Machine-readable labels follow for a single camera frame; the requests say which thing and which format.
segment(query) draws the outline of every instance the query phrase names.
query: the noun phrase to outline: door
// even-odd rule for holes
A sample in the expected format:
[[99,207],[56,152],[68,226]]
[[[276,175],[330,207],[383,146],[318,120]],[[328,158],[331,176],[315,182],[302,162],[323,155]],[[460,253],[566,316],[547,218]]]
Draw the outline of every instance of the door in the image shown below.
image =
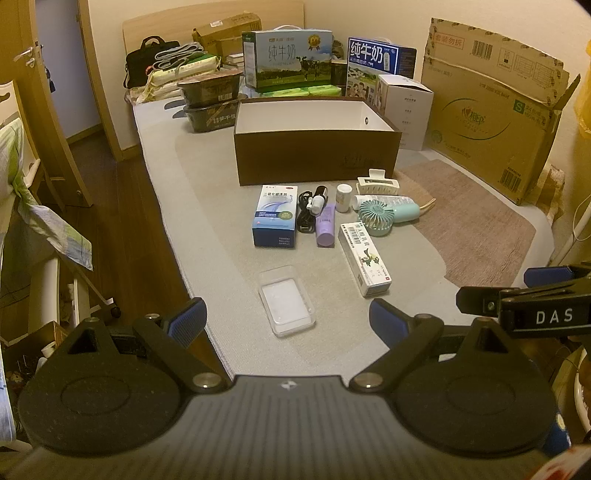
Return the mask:
[[35,0],[0,0],[0,83],[18,87],[45,171],[66,205],[92,201],[61,130],[37,37]]

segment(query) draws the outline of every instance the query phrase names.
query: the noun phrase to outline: transparent plastic box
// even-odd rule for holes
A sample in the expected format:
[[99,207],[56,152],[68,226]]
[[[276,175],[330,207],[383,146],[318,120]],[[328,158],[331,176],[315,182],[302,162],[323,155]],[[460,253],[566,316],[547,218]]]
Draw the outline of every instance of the transparent plastic box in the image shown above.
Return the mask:
[[275,335],[282,337],[314,325],[314,308],[292,265],[260,273],[259,294]]

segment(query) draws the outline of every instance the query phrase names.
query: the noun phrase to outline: yellow bag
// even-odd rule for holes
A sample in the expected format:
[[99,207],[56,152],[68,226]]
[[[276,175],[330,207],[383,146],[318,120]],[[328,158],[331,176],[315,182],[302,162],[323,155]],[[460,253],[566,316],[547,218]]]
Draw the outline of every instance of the yellow bag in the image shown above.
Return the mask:
[[[591,57],[591,40],[587,43],[587,55]],[[579,120],[579,131],[585,138],[591,138],[591,65],[587,71],[581,91],[574,103],[574,112]]]

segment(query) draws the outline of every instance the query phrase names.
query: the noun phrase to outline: small white bottle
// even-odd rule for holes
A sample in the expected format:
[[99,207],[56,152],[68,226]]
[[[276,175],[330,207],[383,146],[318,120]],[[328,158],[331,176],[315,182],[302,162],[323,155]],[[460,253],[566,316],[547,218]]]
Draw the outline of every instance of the small white bottle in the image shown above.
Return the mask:
[[346,183],[341,183],[336,188],[336,210],[340,213],[347,213],[349,211],[349,205],[351,204],[351,193],[353,187]]

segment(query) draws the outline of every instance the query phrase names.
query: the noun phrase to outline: cardboard box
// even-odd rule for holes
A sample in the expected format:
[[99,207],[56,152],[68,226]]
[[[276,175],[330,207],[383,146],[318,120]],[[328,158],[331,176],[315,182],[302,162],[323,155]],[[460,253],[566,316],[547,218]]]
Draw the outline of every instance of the cardboard box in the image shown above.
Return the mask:
[[421,79],[434,92],[427,144],[519,205],[579,81],[569,86],[563,62],[517,40],[432,19]]
[[422,150],[433,92],[401,75],[380,75],[374,105],[402,130],[400,148]]
[[364,225],[361,222],[341,224],[339,241],[361,295],[367,297],[388,291],[392,278]]
[[216,55],[220,56],[222,61],[225,61],[228,55],[242,53],[242,36],[239,35],[237,37],[216,40],[215,48],[217,52]]
[[68,332],[56,322],[48,322],[41,328],[30,333],[17,343],[2,352],[4,371],[19,371],[19,363],[23,367],[23,356],[26,358],[27,368],[35,371],[37,361],[43,356],[41,349],[49,343],[55,342],[56,349],[67,337]]
[[254,220],[252,239],[257,247],[296,245],[297,187],[263,185]]
[[242,34],[246,84],[259,93],[330,84],[330,30]]
[[378,76],[384,73],[414,77],[417,50],[365,38],[350,38],[347,54],[347,91],[350,97],[374,102]]
[[218,40],[241,37],[243,32],[260,30],[261,19],[250,13],[216,20],[193,29],[193,40],[198,41],[205,50],[213,55],[221,55],[217,51]]
[[400,131],[361,98],[243,100],[234,127],[240,185],[391,177]]

